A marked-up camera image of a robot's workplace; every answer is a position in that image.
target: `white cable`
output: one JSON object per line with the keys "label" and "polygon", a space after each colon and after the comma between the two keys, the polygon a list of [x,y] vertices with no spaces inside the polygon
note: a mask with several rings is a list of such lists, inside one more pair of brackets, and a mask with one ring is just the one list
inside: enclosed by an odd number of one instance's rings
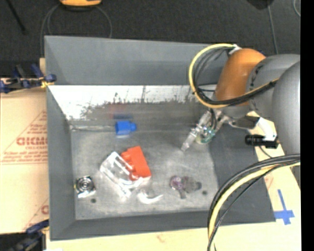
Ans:
{"label": "white cable", "polygon": [[297,0],[293,0],[293,9],[294,9],[294,11],[295,11],[295,13],[299,16],[299,17],[301,17],[301,13],[297,10],[297,7],[296,7],[296,2],[297,2]]}

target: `blue block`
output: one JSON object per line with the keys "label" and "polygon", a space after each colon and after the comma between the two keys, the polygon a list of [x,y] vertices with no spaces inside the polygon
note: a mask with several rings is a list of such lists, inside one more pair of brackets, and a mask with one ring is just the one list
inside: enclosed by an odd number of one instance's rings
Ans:
{"label": "blue block", "polygon": [[130,121],[117,121],[115,124],[115,131],[117,135],[129,135],[136,129],[136,124]]}

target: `blue clamp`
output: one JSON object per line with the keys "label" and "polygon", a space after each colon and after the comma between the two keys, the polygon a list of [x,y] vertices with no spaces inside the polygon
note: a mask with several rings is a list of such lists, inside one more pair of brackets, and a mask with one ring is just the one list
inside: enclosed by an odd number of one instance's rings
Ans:
{"label": "blue clamp", "polygon": [[130,121],[117,121],[115,124],[115,131],[117,135],[129,135],[137,129],[136,124]]}
{"label": "blue clamp", "polygon": [[18,89],[33,88],[42,86],[44,83],[53,83],[57,80],[54,74],[44,76],[36,64],[31,65],[31,70],[36,76],[35,79],[27,79],[27,75],[21,65],[16,65],[12,71],[12,77],[5,82],[0,81],[0,93],[9,93]]}
{"label": "blue clamp", "polygon": [[41,250],[45,248],[46,235],[41,232],[42,229],[49,226],[49,220],[41,221],[26,230],[28,237],[18,242],[6,251],[30,251],[40,244]]}

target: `black cable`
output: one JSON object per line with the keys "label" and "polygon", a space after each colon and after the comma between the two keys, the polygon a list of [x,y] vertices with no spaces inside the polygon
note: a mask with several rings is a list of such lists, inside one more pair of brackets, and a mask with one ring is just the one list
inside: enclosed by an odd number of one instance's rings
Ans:
{"label": "black cable", "polygon": [[259,148],[261,149],[261,151],[262,151],[267,157],[273,158],[271,155],[269,155],[269,153],[267,153],[267,152],[265,151],[265,149],[263,149],[263,146],[259,146]]}
{"label": "black cable", "polygon": [[237,97],[237,98],[232,98],[232,99],[228,99],[228,100],[212,100],[209,97],[207,97],[205,94],[205,90],[200,89],[198,87],[198,85],[196,84],[196,82],[198,80],[198,76],[203,71],[207,62],[211,58],[214,58],[214,59],[219,58],[220,55],[227,49],[233,49],[233,48],[232,47],[230,47],[230,48],[229,47],[222,47],[222,48],[218,48],[218,49],[213,49],[212,52],[210,52],[209,54],[205,55],[202,59],[200,59],[198,61],[197,66],[193,68],[192,80],[193,80],[193,85],[195,87],[195,93],[197,93],[197,95],[204,102],[211,104],[211,105],[228,105],[228,106],[238,105],[238,104],[241,104],[243,102],[250,100],[251,98],[253,98],[259,94],[266,92],[267,90],[269,90],[275,86],[276,82],[278,81],[277,79],[267,83],[266,85],[263,85],[262,87],[260,87],[258,89],[254,89],[250,93],[247,93],[247,94],[240,96],[240,97]]}
{"label": "black cable", "polygon": [[14,6],[12,5],[11,1],[10,1],[10,0],[6,0],[6,2],[7,2],[7,4],[8,4],[8,7],[9,7],[10,11],[13,13],[13,15],[14,15],[14,17],[15,17],[17,23],[19,24],[22,33],[23,33],[24,35],[26,35],[26,34],[27,34],[27,29],[26,29],[26,27],[23,25],[23,23],[22,23],[22,21],[21,21],[19,15],[17,14],[17,12],[16,12]]}
{"label": "black cable", "polygon": [[201,72],[205,69],[208,61],[217,60],[222,53],[224,53],[227,49],[232,49],[228,47],[222,47],[218,49],[213,49],[212,52],[208,52],[197,64],[196,68],[193,69],[193,83],[196,86],[196,82],[198,81]]}
{"label": "black cable", "polygon": [[226,99],[226,100],[211,100],[205,94],[203,94],[203,92],[200,92],[199,90],[196,90],[196,93],[198,94],[198,96],[202,100],[204,100],[205,102],[207,102],[211,105],[233,106],[233,105],[238,105],[238,104],[241,104],[243,102],[246,102],[246,101],[250,100],[251,98],[253,98],[257,95],[266,92],[267,90],[273,88],[276,85],[277,81],[278,81],[277,79],[273,80],[273,81],[263,85],[261,88],[254,90],[253,92],[251,92],[249,94],[245,94],[245,95],[237,97],[237,98]]}
{"label": "black cable", "polygon": [[[210,250],[210,247],[211,247],[211,244],[212,244],[212,241],[214,239],[214,236],[217,232],[217,229],[218,227],[220,226],[223,218],[225,217],[225,215],[227,214],[227,212],[229,211],[229,209],[232,207],[232,205],[253,185],[255,184],[259,179],[261,179],[262,177],[264,177],[265,175],[267,175],[268,173],[270,173],[271,171],[275,170],[275,169],[278,169],[280,167],[283,167],[283,166],[287,166],[287,165],[293,165],[293,164],[296,164],[300,161],[300,155],[296,155],[295,158],[296,159],[293,159],[295,155],[289,155],[288,158],[287,158],[287,155],[286,156],[279,156],[279,157],[285,157],[285,161],[284,162],[280,162],[279,164],[277,164],[274,168],[271,168],[270,170],[268,170],[267,172],[263,173],[261,176],[259,176],[258,178],[256,178],[255,180],[253,180],[235,199],[235,201],[233,201],[231,203],[231,205],[228,206],[228,208],[226,209],[226,211],[223,213],[223,215],[220,217],[220,219],[218,220],[218,222],[216,224],[214,224],[214,229],[212,231],[212,234],[210,235],[209,237],[209,240],[208,240],[208,245],[207,245],[207,250],[209,251]],[[268,159],[267,160],[267,163],[277,163],[277,159]],[[212,205],[214,206],[215,203],[217,202],[217,200],[215,201],[215,199],[213,200],[212,202]],[[210,208],[210,214],[208,216],[208,227],[209,227],[209,222],[210,222],[210,219],[211,219],[211,214],[212,214],[212,209],[213,207]]]}
{"label": "black cable", "polygon": [[208,240],[208,245],[207,245],[207,251],[210,251],[210,247],[211,244],[213,242],[213,239],[217,233],[217,229],[218,227],[221,225],[223,219],[225,218],[226,214],[228,213],[228,211],[231,209],[231,207],[237,202],[237,200],[246,192],[248,191],[257,181],[259,181],[261,178],[263,178],[264,176],[266,176],[267,174],[269,174],[270,172],[272,172],[273,170],[277,169],[280,166],[276,166],[272,169],[270,169],[269,171],[263,173],[261,176],[259,176],[258,178],[254,179],[249,185],[247,185],[247,187],[245,189],[243,189],[240,194],[235,198],[234,201],[232,201],[232,203],[227,207],[227,209],[224,211],[224,213],[221,215],[221,217],[219,218],[219,220],[217,221],[217,223],[215,224],[215,227],[212,231],[212,234]]}
{"label": "black cable", "polygon": [[209,214],[208,216],[211,217],[213,208],[216,204],[216,202],[220,199],[221,195],[228,189],[230,186],[235,183],[238,179],[240,179],[244,174],[248,174],[249,172],[266,167],[266,166],[274,166],[274,165],[279,165],[281,163],[295,163],[295,161],[300,160],[300,154],[290,154],[290,155],[283,155],[283,156],[278,156],[278,157],[273,157],[270,159],[266,159],[262,162],[257,162],[255,164],[252,164],[242,171],[236,173],[233,175],[231,178],[229,178],[217,191],[217,193],[214,196],[214,199],[209,207]]}

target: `orange block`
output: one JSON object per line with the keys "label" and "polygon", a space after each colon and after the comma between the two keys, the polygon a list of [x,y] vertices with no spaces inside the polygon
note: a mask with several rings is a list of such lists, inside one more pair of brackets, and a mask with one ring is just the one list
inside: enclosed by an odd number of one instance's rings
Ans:
{"label": "orange block", "polygon": [[148,163],[140,146],[127,149],[120,155],[130,166],[132,166],[130,178],[136,180],[139,177],[151,177]]}

